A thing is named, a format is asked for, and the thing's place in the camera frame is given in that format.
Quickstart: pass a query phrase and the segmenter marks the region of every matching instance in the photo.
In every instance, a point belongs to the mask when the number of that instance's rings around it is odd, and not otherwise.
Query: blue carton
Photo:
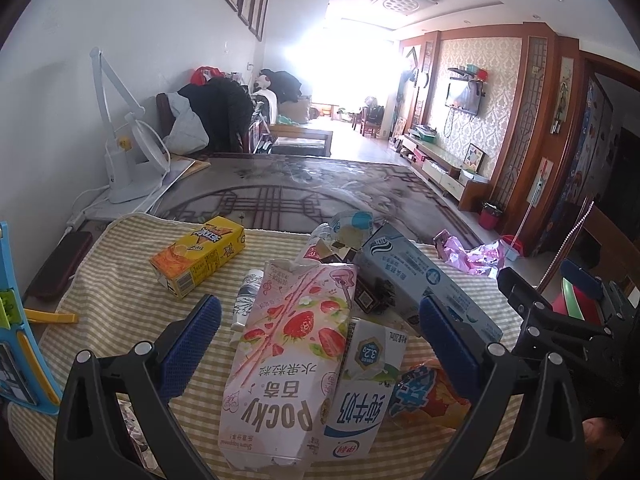
[[[355,255],[358,278],[377,299],[402,317],[419,335],[418,311],[424,297],[446,307],[473,327],[482,340],[499,342],[502,330],[449,276],[391,224],[383,225]]]

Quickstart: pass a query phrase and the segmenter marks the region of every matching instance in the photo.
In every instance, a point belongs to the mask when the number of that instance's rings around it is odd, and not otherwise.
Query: pink plastic bag
[[[500,240],[470,251],[447,230],[440,232],[433,240],[440,259],[467,274],[496,278],[498,271],[504,267],[504,247]]]

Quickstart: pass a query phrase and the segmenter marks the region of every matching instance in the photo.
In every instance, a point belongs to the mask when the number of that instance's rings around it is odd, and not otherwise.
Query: red bag
[[[201,66],[191,76],[191,83],[198,86],[206,85],[209,79],[214,77],[224,77],[225,75],[212,66]]]

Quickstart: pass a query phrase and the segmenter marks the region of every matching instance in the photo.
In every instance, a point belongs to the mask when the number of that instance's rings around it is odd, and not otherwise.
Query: yellow juice box
[[[216,216],[149,261],[158,281],[178,298],[184,298],[242,251],[244,244],[244,227]]]

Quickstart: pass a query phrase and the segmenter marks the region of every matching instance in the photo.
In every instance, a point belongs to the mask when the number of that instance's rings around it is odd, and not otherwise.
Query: strawberry illustration
[[[273,319],[274,317],[278,317],[283,309],[284,309],[283,304],[278,306],[272,306],[271,308],[267,309],[267,316],[271,317],[271,319]]]
[[[257,339],[260,339],[263,335],[264,335],[264,330],[263,329],[254,328],[253,330],[249,330],[249,332],[246,332],[242,336],[242,339],[244,339],[245,341],[247,341],[249,343],[253,343]]]
[[[325,314],[331,312],[332,310],[340,310],[340,303],[333,300],[323,301],[320,304],[320,310],[322,310],[322,312],[324,312]]]
[[[318,331],[318,338],[320,339],[322,350],[329,357],[340,357],[344,353],[347,340],[333,328],[321,328]]]
[[[301,339],[307,336],[313,329],[314,313],[311,310],[305,310],[287,321],[283,333],[290,338]]]

